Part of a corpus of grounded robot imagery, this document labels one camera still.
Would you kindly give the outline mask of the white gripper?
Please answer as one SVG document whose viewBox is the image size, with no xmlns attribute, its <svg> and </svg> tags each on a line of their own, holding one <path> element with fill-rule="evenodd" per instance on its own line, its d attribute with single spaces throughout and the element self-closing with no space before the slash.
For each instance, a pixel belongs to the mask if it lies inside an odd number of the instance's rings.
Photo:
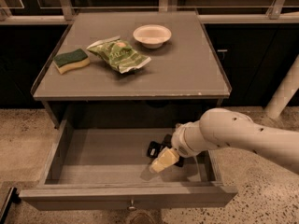
<svg viewBox="0 0 299 224">
<path fill-rule="evenodd" d="M 164 169 L 183 158 L 195 157 L 203 151 L 216 149 L 217 146 L 207 141 L 200 131 L 200 122 L 180 124 L 171 138 L 171 148 L 165 147 L 149 166 L 152 173 L 160 173 Z"/>
</svg>

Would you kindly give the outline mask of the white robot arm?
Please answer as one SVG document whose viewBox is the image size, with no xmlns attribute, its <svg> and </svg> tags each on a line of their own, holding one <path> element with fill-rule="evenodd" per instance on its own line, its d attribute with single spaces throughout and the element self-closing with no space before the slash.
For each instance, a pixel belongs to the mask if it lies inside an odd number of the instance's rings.
<svg viewBox="0 0 299 224">
<path fill-rule="evenodd" d="M 160 173 L 181 157 L 233 147 L 253 152 L 299 174 L 299 132 L 259 125 L 245 114 L 224 108 L 209 109 L 196 122 L 177 126 L 171 145 L 150 165 L 153 173 Z"/>
</svg>

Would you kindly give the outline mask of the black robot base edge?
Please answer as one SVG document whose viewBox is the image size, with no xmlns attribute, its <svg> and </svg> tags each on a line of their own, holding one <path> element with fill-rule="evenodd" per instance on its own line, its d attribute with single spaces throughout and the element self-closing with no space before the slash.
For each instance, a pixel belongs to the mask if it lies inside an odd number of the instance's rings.
<svg viewBox="0 0 299 224">
<path fill-rule="evenodd" d="M 5 224 L 11 205 L 13 203 L 19 204 L 20 202 L 21 198 L 18 189 L 15 187 L 10 188 L 0 210 L 0 224 Z"/>
</svg>

